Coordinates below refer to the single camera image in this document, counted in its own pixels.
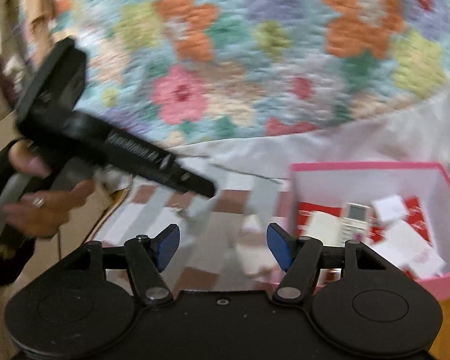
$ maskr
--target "pink box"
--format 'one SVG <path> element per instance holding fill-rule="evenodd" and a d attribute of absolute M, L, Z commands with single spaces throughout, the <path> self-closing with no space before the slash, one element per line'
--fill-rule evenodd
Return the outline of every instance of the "pink box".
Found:
<path fill-rule="evenodd" d="M 289 232 L 296 227 L 298 202 L 341 207 L 344 202 L 370 205 L 394 194 L 418 196 L 430 240 L 448 272 L 418 282 L 436 299 L 450 298 L 450 177 L 440 163 L 294 163 L 291 171 Z"/>

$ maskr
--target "white remote control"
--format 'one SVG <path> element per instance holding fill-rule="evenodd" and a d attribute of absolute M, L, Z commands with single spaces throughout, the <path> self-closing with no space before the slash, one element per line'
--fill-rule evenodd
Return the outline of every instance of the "white remote control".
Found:
<path fill-rule="evenodd" d="M 371 207 L 362 204 L 345 203 L 342 207 L 342 234 L 340 246 L 349 239 L 363 243 L 368 240 L 370 232 Z"/>

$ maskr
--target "floral quilt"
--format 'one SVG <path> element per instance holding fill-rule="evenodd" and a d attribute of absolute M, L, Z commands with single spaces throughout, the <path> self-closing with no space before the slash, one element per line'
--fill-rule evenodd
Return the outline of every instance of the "floral quilt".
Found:
<path fill-rule="evenodd" d="M 450 0 L 54 2 L 53 36 L 89 57 L 78 108 L 167 147 L 366 119 L 450 81 Z"/>

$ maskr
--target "finger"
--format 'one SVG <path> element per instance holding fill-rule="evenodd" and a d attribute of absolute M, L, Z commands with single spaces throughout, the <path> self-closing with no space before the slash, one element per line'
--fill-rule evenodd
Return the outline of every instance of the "finger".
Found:
<path fill-rule="evenodd" d="M 89 178 L 78 183 L 75 188 L 70 192 L 77 199 L 87 199 L 92 193 L 95 192 L 95 180 Z"/>
<path fill-rule="evenodd" d="M 30 237 L 52 235 L 70 219 L 67 211 L 42 210 L 21 203 L 8 205 L 3 211 L 8 223 Z"/>
<path fill-rule="evenodd" d="M 13 226 L 26 237 L 53 237 L 58 231 L 58 226 L 45 226 L 40 223 L 28 223 L 21 216 L 10 216 L 7 223 Z"/>
<path fill-rule="evenodd" d="M 33 194 L 25 194 L 20 201 L 28 206 L 33 206 L 37 198 L 43 199 L 42 209 L 52 211 L 70 211 L 82 207 L 87 202 L 95 189 L 93 180 L 84 180 L 73 188 L 71 192 L 66 191 L 39 191 Z"/>
<path fill-rule="evenodd" d="M 28 150 L 25 140 L 20 140 L 11 147 L 8 158 L 11 165 L 20 173 L 46 178 L 52 172 L 40 157 Z"/>

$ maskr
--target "black sleeve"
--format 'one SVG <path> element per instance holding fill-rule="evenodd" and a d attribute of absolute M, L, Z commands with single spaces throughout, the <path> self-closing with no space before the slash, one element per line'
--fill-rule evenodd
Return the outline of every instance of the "black sleeve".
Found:
<path fill-rule="evenodd" d="M 8 179 L 12 177 L 15 170 L 8 161 L 8 151 L 17 142 L 13 140 L 0 152 L 0 195 L 5 188 Z M 23 270 L 25 264 L 33 256 L 35 251 L 35 240 L 25 241 L 15 253 L 15 257 L 8 260 L 0 259 L 0 286 L 13 283 Z"/>

